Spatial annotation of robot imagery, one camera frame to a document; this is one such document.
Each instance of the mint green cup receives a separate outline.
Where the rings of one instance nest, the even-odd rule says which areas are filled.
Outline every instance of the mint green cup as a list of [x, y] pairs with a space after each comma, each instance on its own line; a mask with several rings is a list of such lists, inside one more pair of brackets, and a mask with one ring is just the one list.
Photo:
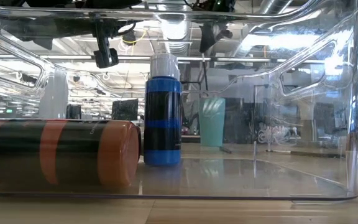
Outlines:
[[201, 98], [198, 107], [200, 121], [200, 138], [202, 146], [222, 146], [224, 111], [226, 100], [224, 98]]

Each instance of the thermos cap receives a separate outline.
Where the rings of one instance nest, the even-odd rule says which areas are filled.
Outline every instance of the thermos cap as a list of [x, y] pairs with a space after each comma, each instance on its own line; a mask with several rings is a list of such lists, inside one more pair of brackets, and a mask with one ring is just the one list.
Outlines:
[[155, 54], [150, 58], [150, 77], [180, 78], [178, 59], [172, 54]]

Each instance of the clear plastic bin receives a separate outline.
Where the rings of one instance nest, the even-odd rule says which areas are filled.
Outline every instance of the clear plastic bin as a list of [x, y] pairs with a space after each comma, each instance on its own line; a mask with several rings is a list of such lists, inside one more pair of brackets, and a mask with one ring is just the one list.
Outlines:
[[[310, 0], [293, 11], [261, 12], [200, 12], [177, 3], [149, 10], [0, 6], [0, 123], [107, 122], [115, 116], [115, 102], [137, 99], [139, 116], [129, 120], [143, 136], [150, 57], [176, 56], [182, 83], [178, 165], [148, 166], [140, 156], [137, 164], [128, 165], [136, 170], [129, 183], [106, 187], [85, 181], [102, 179], [102, 174], [91, 177], [89, 154], [78, 151], [61, 163], [69, 170], [67, 180], [80, 176], [84, 181], [60, 185], [57, 174], [51, 183], [45, 173], [35, 178], [40, 151], [29, 140], [33, 133], [20, 129], [0, 138], [7, 161], [0, 161], [0, 195], [357, 197], [358, 1]], [[135, 40], [108, 40], [108, 48], [117, 50], [118, 65], [96, 66], [94, 51], [106, 47], [92, 35], [100, 26], [119, 32], [134, 26]], [[71, 136], [71, 142], [81, 141], [76, 132]], [[12, 139], [22, 147], [11, 150], [11, 144], [18, 144]], [[113, 156], [106, 155], [108, 166]], [[70, 158], [77, 161], [74, 169]], [[108, 182], [109, 175], [118, 174], [103, 175]]]

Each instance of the blue bottle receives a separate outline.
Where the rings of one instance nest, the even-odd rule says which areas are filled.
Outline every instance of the blue bottle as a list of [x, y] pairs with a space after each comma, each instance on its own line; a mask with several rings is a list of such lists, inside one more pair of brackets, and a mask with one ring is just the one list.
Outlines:
[[181, 83], [174, 55], [157, 54], [150, 59], [146, 82], [144, 162], [173, 166], [180, 162]]

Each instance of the wooden surface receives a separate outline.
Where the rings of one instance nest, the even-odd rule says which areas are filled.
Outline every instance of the wooden surface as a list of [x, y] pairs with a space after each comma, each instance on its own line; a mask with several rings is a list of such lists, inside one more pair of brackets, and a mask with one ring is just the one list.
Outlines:
[[0, 197], [0, 223], [358, 223], [358, 198], [334, 204], [295, 204]]

